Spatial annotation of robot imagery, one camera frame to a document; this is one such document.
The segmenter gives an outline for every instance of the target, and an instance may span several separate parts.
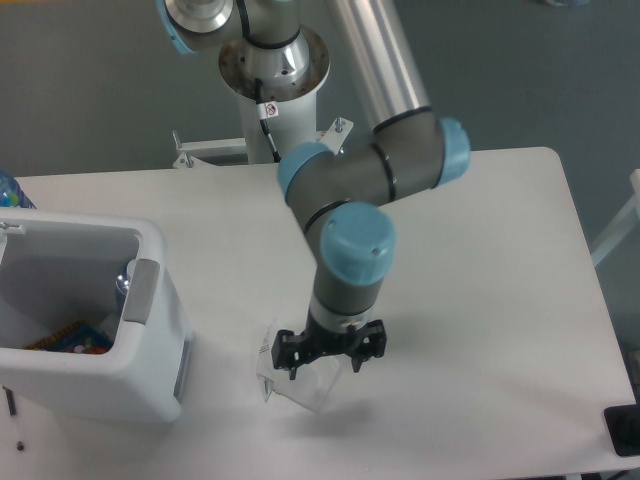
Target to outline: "black cable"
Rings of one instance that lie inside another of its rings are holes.
[[[7,387],[2,387],[2,388],[4,389],[4,392],[7,395],[7,404],[9,406],[9,416],[15,419],[18,416],[18,410],[16,409],[16,398],[13,395],[13,390],[8,389]],[[20,452],[24,451],[24,442],[20,440],[20,438],[18,438],[16,441],[16,449]]]
[[[256,97],[256,105],[260,105],[264,103],[262,101],[262,80],[256,78],[255,84],[255,97]],[[276,147],[276,143],[273,141],[273,136],[271,135],[271,131],[269,130],[269,124],[266,119],[260,119],[260,128],[262,128],[262,133],[267,137],[267,143],[269,144],[269,148],[271,149],[271,154],[273,155],[273,161],[276,163],[280,163],[280,153],[278,152],[278,148]]]

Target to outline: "white plastic bin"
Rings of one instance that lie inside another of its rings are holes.
[[[0,209],[0,384],[54,411],[174,420],[193,331],[150,221]],[[116,277],[136,259],[122,313]],[[83,320],[119,315],[102,355],[23,347]]]

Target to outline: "white table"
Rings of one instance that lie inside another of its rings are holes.
[[[460,181],[385,207],[397,259],[383,359],[319,416],[255,378],[260,336],[300,330],[314,262],[274,166],[26,178],[41,209],[156,221],[196,330],[172,425],[0,415],[3,478],[501,479],[640,466],[602,411],[633,395],[557,155],[478,152]]]

